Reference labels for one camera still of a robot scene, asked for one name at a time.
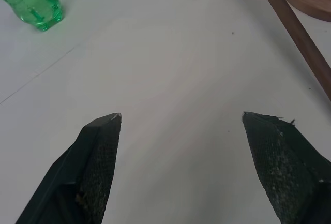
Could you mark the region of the brown wooden stick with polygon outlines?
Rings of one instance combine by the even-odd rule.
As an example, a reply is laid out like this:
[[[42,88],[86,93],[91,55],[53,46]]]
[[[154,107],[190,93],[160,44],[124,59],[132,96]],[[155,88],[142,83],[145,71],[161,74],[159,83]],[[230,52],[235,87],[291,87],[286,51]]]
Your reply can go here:
[[[325,94],[331,100],[331,67],[286,0],[268,0]]]

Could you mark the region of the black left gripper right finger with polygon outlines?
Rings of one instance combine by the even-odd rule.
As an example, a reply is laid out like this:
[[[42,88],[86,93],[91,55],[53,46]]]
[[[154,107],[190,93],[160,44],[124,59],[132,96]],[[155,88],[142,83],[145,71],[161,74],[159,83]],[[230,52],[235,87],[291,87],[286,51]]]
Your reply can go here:
[[[281,224],[331,224],[331,161],[293,123],[245,112],[258,178]]]

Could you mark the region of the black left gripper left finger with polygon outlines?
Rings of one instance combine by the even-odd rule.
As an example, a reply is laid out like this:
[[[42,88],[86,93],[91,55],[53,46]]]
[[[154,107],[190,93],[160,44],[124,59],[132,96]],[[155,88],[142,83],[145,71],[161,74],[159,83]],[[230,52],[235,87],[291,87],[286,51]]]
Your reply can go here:
[[[50,166],[16,224],[101,224],[112,186],[122,116],[85,125]]]

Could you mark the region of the green plastic bottle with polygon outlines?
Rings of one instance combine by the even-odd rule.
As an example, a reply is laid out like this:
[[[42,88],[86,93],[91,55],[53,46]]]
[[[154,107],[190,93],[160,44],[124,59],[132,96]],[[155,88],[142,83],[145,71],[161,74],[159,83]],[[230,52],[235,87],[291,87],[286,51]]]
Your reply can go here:
[[[40,31],[46,31],[62,21],[63,7],[60,0],[3,0],[23,22]]]

